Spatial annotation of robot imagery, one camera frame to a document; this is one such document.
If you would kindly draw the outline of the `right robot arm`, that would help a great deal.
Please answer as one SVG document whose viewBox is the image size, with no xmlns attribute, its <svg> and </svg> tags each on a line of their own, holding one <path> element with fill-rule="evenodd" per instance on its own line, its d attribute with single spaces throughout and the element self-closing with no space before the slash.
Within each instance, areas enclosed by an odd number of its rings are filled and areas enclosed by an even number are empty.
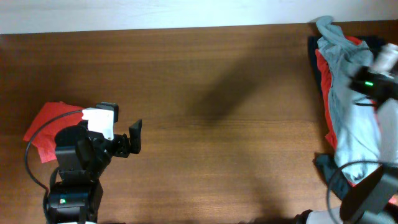
<svg viewBox="0 0 398 224">
<path fill-rule="evenodd" d="M 397 75 L 362 68 L 349 87 L 376 101 L 382 131 L 381 148 L 388 156 L 397 155 Z M 325 211 L 307 210 L 294 223 L 397 223 L 397 206 L 389 203 L 397 194 L 397 161 L 361 161 L 378 168 L 355 185 L 337 208 L 330 207 L 326 193 Z"/>
</svg>

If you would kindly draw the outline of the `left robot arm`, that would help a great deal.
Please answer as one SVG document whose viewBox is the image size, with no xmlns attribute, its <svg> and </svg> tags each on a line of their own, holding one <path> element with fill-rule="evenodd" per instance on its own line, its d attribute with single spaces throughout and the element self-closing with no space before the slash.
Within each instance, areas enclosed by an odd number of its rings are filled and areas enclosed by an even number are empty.
<svg viewBox="0 0 398 224">
<path fill-rule="evenodd" d="M 86 121 L 59 131 L 55 136 L 58 167 L 45 203 L 48 222 L 96 223 L 103 196 L 100 176 L 113 157 L 140 153 L 141 130 L 139 119 L 129 127 L 129 135 L 115 134 L 112 140 L 89 131 Z"/>
</svg>

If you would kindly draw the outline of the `light grey t-shirt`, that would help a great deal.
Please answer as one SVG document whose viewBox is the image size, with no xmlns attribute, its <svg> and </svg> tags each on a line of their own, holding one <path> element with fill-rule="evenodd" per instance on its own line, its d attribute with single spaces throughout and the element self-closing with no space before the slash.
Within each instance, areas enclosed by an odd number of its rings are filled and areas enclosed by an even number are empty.
<svg viewBox="0 0 398 224">
<path fill-rule="evenodd" d="M 322 35 L 319 52 L 332 75 L 328 99 L 338 141 L 335 163 L 343 168 L 343 175 L 351 183 L 357 184 L 377 168 L 360 162 L 379 160 L 381 134 L 371 101 L 351 90 L 349 84 L 362 66 L 372 64 L 374 55 L 367 43 L 350 42 L 341 27 L 333 24 L 331 16 L 318 18 L 316 26 Z"/>
</svg>

